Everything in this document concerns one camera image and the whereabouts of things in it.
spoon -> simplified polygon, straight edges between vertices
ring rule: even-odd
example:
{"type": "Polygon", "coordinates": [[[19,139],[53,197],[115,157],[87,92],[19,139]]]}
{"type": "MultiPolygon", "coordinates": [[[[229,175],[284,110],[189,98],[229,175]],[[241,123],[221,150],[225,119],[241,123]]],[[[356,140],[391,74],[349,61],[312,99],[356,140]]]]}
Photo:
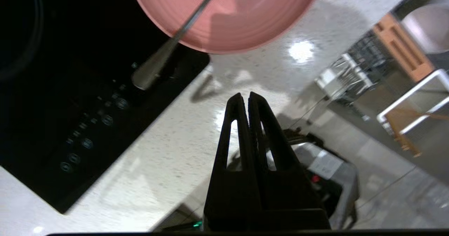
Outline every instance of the spoon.
{"type": "Polygon", "coordinates": [[[189,17],[189,19],[182,25],[181,28],[175,33],[175,35],[165,42],[162,47],[158,49],[154,54],[146,60],[133,74],[131,80],[133,84],[141,90],[147,90],[153,82],[159,77],[159,73],[165,67],[168,59],[172,55],[173,51],[178,46],[179,40],[189,30],[195,21],[200,17],[202,11],[207,6],[210,0],[204,0],[189,17]]]}

cooktop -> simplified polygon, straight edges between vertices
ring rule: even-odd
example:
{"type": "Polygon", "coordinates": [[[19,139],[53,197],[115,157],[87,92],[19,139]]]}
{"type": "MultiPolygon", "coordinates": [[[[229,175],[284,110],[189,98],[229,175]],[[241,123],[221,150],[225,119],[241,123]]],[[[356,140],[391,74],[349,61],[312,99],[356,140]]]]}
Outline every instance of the cooktop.
{"type": "Polygon", "coordinates": [[[131,74],[168,36],[136,0],[1,2],[0,163],[64,213],[209,57],[179,46],[141,91],[131,74]]]}

speckled countertop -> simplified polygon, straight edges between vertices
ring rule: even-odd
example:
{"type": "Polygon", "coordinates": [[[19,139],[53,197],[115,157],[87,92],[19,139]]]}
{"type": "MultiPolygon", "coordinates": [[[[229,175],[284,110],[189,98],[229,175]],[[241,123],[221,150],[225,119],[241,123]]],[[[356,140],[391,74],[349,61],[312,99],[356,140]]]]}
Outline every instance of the speckled countertop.
{"type": "MultiPolygon", "coordinates": [[[[67,215],[1,168],[0,234],[149,230],[210,175],[229,97],[255,91],[275,114],[300,117],[286,111],[298,93],[399,1],[316,0],[275,42],[245,54],[212,56],[67,215]]],[[[237,147],[232,142],[230,153],[237,147]]]]}

pink bowl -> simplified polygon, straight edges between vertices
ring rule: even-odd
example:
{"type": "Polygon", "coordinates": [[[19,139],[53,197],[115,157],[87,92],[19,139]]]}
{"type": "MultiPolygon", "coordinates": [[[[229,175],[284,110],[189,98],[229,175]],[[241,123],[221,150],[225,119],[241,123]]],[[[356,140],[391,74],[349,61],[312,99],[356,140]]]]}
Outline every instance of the pink bowl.
{"type": "MultiPolygon", "coordinates": [[[[178,30],[202,0],[138,0],[147,16],[169,36],[178,30]]],[[[313,0],[212,0],[181,44],[229,54],[273,41],[307,11],[313,0]]]]}

spoon handle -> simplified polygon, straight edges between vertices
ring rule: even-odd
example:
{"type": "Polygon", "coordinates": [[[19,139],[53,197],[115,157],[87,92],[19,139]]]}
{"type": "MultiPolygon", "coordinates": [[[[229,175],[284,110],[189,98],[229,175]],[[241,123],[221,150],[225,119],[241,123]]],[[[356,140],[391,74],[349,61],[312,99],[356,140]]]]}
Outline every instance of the spoon handle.
{"type": "Polygon", "coordinates": [[[172,55],[173,51],[178,46],[179,40],[189,30],[189,28],[195,23],[198,17],[201,15],[204,8],[210,0],[204,0],[198,8],[193,12],[189,19],[182,25],[181,28],[175,33],[175,35],[166,41],[162,47],[160,47],[154,54],[150,56],[134,73],[131,77],[133,84],[141,90],[147,90],[156,78],[159,77],[159,73],[165,67],[168,59],[172,55]]]}

